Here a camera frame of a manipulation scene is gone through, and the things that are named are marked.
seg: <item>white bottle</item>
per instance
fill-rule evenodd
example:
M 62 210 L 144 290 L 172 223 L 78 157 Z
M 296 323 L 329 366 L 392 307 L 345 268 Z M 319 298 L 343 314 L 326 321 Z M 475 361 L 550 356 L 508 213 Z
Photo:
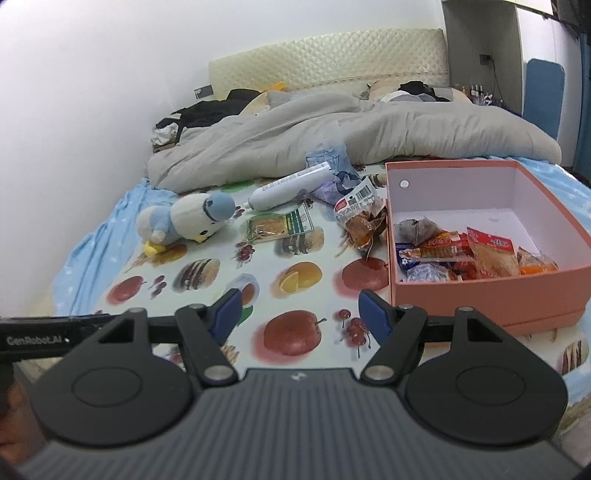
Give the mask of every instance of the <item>white bottle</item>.
M 248 205 L 253 210 L 264 212 L 296 197 L 313 192 L 333 178 L 330 165 L 323 162 L 257 188 L 249 197 Z

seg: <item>quilted headboard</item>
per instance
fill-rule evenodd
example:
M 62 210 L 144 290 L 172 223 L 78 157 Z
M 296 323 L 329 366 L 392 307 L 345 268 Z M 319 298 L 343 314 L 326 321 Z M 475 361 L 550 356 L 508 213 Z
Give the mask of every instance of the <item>quilted headboard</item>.
M 383 28 L 330 33 L 267 45 L 209 62 L 218 99 L 234 88 L 265 90 L 285 82 L 290 91 L 317 87 L 354 90 L 382 78 L 449 85 L 441 29 Z

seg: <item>open cardboard box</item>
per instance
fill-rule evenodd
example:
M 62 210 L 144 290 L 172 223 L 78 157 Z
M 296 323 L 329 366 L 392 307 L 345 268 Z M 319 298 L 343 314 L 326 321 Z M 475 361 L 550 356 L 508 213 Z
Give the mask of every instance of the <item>open cardboard box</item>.
M 575 324 L 591 297 L 591 236 L 562 203 L 513 160 L 423 160 L 386 164 L 391 303 L 433 315 L 473 306 L 512 335 Z M 464 282 L 406 282 L 394 224 L 427 217 L 444 230 L 470 226 L 548 255 L 558 271 Z

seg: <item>gray comforter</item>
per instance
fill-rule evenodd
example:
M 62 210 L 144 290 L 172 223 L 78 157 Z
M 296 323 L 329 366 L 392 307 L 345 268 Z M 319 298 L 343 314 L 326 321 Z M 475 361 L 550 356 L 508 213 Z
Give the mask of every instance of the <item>gray comforter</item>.
M 229 116 L 211 127 L 187 130 L 176 147 L 150 158 L 151 184 L 184 193 L 257 177 L 282 177 L 305 168 L 306 153 L 335 141 L 345 142 L 353 164 L 396 156 L 482 155 L 560 163 L 555 140 L 497 107 L 374 103 L 335 92 L 277 103 L 256 116 Z

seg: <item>barcode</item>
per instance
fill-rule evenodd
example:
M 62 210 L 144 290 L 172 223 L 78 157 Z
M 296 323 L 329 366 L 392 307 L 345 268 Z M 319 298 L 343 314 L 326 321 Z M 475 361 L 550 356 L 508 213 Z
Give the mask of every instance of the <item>barcode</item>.
M 363 187 L 360 191 L 357 192 L 357 195 L 355 195 L 359 200 L 364 199 L 365 197 L 367 197 L 368 195 L 371 194 L 371 190 L 369 189 L 369 187 L 366 185 L 365 187 Z
M 267 183 L 267 185 L 265 185 L 262 189 L 264 190 L 268 190 L 271 187 L 274 187 L 275 185 L 279 185 L 280 183 L 284 183 L 286 181 L 290 181 L 291 179 L 294 179 L 297 177 L 296 173 L 293 173 L 292 175 L 289 175 L 288 177 L 283 177 L 282 179 L 276 180 L 276 181 L 272 181 L 271 183 Z
M 322 168 L 326 168 L 328 164 L 326 162 L 323 163 L 319 163 L 318 165 L 314 165 L 313 167 L 309 167 L 305 170 L 301 170 L 299 172 L 296 173 L 292 173 L 291 175 L 288 175 L 287 177 L 283 177 L 282 179 L 273 181 L 271 183 L 268 183 L 267 185 L 265 185 L 264 187 L 262 187 L 262 190 L 268 190 L 271 187 L 274 187 L 275 185 L 279 185 L 281 183 L 284 183 L 286 181 L 290 181 L 292 179 L 296 179 L 297 177 L 300 177 L 302 175 L 306 175 L 307 173 L 310 173 L 311 171 L 316 171 L 316 170 L 320 170 Z

